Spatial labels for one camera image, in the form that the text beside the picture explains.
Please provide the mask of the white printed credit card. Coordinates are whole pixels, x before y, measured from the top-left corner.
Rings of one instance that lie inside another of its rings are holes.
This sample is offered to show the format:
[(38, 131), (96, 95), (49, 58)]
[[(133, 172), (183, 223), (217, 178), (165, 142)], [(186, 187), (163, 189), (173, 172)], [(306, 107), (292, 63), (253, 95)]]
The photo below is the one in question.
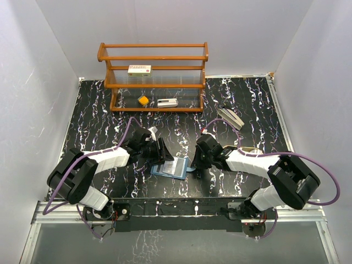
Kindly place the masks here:
[(165, 162), (163, 165), (163, 173), (166, 174), (174, 174), (176, 171), (176, 167), (177, 167), (177, 161), (174, 160), (173, 162)]

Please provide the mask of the blue leather card holder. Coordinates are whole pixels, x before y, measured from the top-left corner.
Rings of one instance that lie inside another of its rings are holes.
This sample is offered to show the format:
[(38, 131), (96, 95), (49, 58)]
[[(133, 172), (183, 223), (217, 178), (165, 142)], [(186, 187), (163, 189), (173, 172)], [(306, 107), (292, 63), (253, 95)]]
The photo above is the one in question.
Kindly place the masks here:
[(165, 161), (164, 164), (154, 165), (151, 174), (167, 178), (185, 180), (187, 173), (193, 172), (196, 168), (189, 167), (188, 158), (174, 157), (173, 161)]

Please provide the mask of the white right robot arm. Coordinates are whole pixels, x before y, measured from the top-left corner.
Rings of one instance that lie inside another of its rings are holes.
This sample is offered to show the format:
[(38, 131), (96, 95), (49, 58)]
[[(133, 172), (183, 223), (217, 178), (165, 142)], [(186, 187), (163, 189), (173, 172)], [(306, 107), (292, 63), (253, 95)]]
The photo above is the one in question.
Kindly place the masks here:
[(196, 142), (191, 166), (195, 169), (217, 169), (249, 173), (269, 179), (271, 185), (254, 190), (235, 208), (222, 207), (222, 213), (245, 218), (258, 218), (265, 210), (289, 206), (301, 210), (320, 185), (318, 176), (297, 156), (273, 155), (257, 157), (236, 147), (222, 147), (209, 134)]

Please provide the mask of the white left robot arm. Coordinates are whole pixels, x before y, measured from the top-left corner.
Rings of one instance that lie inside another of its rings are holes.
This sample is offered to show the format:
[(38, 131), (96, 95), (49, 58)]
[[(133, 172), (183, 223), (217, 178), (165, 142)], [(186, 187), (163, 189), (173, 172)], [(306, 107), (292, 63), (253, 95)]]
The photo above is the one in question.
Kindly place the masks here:
[(71, 205), (82, 204), (98, 218), (111, 218), (114, 207), (108, 195), (92, 186), (93, 178), (103, 171), (122, 168), (146, 160), (151, 165), (171, 162), (174, 157), (163, 138), (156, 138), (156, 128), (137, 128), (119, 146), (83, 152), (72, 148), (48, 176), (47, 185)]

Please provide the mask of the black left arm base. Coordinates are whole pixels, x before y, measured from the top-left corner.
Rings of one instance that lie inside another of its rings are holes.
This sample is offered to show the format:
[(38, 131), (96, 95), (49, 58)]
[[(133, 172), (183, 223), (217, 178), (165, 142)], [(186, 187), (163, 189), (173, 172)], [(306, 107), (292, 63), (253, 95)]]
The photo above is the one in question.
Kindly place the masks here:
[(129, 221), (130, 206), (127, 203), (108, 202), (102, 211), (84, 206), (82, 210), (78, 209), (78, 213), (93, 236), (102, 241), (118, 231), (118, 223)]

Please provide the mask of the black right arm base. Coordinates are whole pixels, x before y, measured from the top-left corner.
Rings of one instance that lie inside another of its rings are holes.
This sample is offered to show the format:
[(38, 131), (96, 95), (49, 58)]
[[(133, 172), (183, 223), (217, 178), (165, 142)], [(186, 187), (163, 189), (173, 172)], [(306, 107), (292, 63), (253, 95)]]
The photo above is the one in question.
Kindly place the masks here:
[(247, 238), (260, 240), (268, 237), (275, 229), (278, 221), (278, 213), (276, 209), (274, 212), (274, 222), (269, 231), (266, 231), (267, 212), (259, 211), (254, 206), (249, 204), (229, 202), (226, 207), (220, 208), (220, 214), (224, 215), (229, 220), (243, 220), (243, 219), (258, 219), (255, 223), (244, 223), (243, 232)]

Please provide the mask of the white grey stapler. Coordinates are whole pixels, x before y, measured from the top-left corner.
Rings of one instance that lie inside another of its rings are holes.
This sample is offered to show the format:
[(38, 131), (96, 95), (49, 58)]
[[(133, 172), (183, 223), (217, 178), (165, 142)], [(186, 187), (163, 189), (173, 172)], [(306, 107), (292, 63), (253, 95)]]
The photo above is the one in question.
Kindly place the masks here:
[(158, 108), (173, 108), (178, 106), (178, 100), (176, 98), (167, 98), (157, 100)]

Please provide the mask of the beige oval tray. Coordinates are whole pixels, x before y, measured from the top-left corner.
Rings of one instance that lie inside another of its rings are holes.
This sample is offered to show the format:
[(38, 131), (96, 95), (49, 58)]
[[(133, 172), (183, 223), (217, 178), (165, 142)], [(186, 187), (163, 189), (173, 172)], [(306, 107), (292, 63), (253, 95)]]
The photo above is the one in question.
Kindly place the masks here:
[[(236, 146), (227, 145), (224, 146), (224, 149), (237, 150), (238, 148)], [(256, 155), (263, 154), (263, 151), (256, 147), (240, 147), (240, 149), (244, 152), (253, 153)]]

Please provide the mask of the yellow square block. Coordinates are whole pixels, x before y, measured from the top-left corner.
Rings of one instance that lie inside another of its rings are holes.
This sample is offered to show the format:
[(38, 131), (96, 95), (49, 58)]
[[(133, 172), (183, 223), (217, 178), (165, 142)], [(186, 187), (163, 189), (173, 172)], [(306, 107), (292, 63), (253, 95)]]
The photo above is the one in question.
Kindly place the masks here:
[(146, 105), (148, 105), (148, 103), (149, 103), (149, 99), (148, 99), (146, 96), (140, 96), (140, 97), (138, 98), (138, 102), (139, 102), (139, 104), (141, 104), (142, 106), (146, 106)]

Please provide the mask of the brown wooden shelf rack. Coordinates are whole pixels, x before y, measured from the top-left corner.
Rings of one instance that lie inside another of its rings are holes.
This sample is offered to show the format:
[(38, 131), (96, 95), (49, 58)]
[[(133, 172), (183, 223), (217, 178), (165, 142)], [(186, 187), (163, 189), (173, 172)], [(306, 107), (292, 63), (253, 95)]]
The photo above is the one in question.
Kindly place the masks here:
[[(106, 65), (104, 88), (111, 91), (112, 112), (202, 112), (208, 44), (105, 44), (97, 52)], [(128, 76), (129, 65), (151, 65), (149, 77)], [(149, 103), (142, 106), (140, 96)], [(176, 98), (178, 106), (158, 108), (157, 100)]]

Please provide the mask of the white red paper box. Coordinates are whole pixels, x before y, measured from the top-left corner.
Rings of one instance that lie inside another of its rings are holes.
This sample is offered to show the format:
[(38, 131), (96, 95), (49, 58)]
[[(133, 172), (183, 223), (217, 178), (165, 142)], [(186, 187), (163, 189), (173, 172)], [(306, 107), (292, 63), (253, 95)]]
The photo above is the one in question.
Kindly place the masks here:
[(151, 72), (151, 65), (129, 65), (128, 67), (128, 76), (131, 77), (149, 77)]

